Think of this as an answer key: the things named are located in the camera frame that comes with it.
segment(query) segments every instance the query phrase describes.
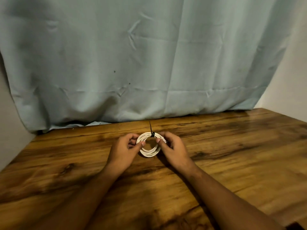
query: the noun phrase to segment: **white wall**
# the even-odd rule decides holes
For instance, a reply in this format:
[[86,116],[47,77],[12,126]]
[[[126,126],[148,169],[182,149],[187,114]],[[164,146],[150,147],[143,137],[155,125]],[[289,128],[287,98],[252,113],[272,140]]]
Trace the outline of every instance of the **white wall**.
[[307,122],[307,0],[299,6],[284,58],[255,108]]
[[0,171],[33,139],[23,126],[6,81],[0,55]]

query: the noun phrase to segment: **forearm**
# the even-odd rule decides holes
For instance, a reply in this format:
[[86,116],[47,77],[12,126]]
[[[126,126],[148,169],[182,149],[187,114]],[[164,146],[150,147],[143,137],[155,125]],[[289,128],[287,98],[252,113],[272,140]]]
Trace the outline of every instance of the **forearm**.
[[120,173],[106,166],[81,190],[41,219],[32,230],[82,230]]
[[194,163],[182,171],[221,229],[283,229],[270,217],[244,201]]

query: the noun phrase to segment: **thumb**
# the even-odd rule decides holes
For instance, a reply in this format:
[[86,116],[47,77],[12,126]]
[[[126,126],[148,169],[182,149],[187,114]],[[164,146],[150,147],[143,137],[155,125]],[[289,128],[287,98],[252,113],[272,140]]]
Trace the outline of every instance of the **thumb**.
[[160,146],[164,153],[167,153],[171,148],[160,138],[156,139],[157,144]]
[[137,154],[145,146],[145,144],[145,141],[140,141],[132,149],[130,149],[130,151]]

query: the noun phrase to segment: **cable coil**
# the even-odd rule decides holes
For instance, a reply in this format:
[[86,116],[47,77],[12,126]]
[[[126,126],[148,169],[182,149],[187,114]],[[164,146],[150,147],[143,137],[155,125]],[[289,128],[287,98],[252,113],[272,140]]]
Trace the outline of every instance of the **cable coil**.
[[[153,134],[156,138],[160,138],[166,143],[166,140],[164,139],[164,137],[162,135],[160,135],[156,132],[153,133]],[[149,138],[149,137],[151,137],[151,132],[145,132],[138,137],[138,139],[136,140],[136,143],[139,143],[140,141],[146,141],[146,139]],[[156,145],[151,150],[146,150],[146,149],[142,148],[140,150],[140,152],[145,157],[153,157],[153,156],[157,155],[160,150],[161,150],[160,146]]]

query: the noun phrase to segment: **black zip tie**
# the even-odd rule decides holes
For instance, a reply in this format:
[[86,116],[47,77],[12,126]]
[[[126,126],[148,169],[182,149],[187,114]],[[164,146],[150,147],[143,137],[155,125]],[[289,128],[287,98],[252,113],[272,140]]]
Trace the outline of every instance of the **black zip tie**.
[[150,136],[150,137],[155,137],[155,136],[154,136],[154,132],[153,132],[152,129],[151,129],[150,121],[149,121],[149,125],[150,125],[150,132],[151,132],[151,136]]

